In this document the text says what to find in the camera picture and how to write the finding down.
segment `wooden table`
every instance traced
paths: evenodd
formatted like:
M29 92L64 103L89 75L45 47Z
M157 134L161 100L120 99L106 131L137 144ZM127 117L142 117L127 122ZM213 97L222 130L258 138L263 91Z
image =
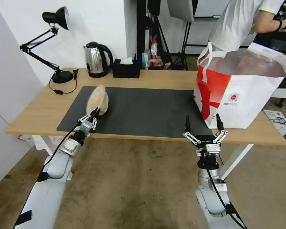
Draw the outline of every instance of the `wooden table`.
M65 68L64 70L72 71L73 69ZM196 75L196 71L141 70L139 79L113 78L111 72L102 78L91 78L88 76L86 69L80 69L78 73L78 86L73 93L57 95L46 86L6 129L6 133L40 136L45 149L49 154L52 154L55 146L48 136L66 135L66 132L57 131L56 128L83 86L98 86L103 84L106 87L193 90ZM74 88L75 82L72 80L61 85L51 83L51 86L54 89L68 92ZM227 131L229 134L225 138L224 143L243 144L236 150L236 153L232 154L230 158L231 162L225 163L224 167L227 167L228 170L232 170L254 144L286 145L284 137L276 130L263 112L259 113L247 129L227 129ZM110 134L91 134L90 137L188 141L186 138Z

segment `kettle lid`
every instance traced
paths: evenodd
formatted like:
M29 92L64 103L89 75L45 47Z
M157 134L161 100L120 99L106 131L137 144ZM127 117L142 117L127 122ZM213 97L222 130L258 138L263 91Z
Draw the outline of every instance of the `kettle lid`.
M95 48L95 47L98 47L98 46L99 46L99 44L97 42L95 42L95 41L86 44L86 48Z

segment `black tissue box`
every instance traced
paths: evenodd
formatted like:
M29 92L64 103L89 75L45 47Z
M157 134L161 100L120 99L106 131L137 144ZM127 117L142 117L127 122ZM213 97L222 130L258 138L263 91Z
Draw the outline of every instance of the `black tissue box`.
M138 61L133 60L132 65L120 64L120 59L116 59L112 65L113 77L116 78L139 78L140 68Z

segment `bag handle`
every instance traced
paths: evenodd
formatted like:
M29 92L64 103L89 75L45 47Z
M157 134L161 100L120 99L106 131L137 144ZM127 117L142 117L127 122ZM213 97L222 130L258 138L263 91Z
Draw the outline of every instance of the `bag handle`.
M202 81L203 82L207 82L207 69L213 59L213 48L212 48L212 43L208 42L207 47L202 51L202 53L199 55L198 59L197 59L197 66L199 66L199 60L204 57L206 55L206 53L209 52L209 54L207 55L206 58L208 58L208 63L206 64L206 66L203 68L202 71Z

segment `stained floor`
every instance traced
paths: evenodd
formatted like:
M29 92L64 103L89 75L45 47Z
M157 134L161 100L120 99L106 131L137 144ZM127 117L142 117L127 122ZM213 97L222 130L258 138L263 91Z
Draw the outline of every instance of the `stained floor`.
M277 110L286 115L286 105ZM223 161L235 147L223 142ZM13 227L46 156L31 149L0 182L0 228ZM187 142L88 139L55 228L206 228L197 161ZM286 228L286 146L254 146L226 182L248 228Z

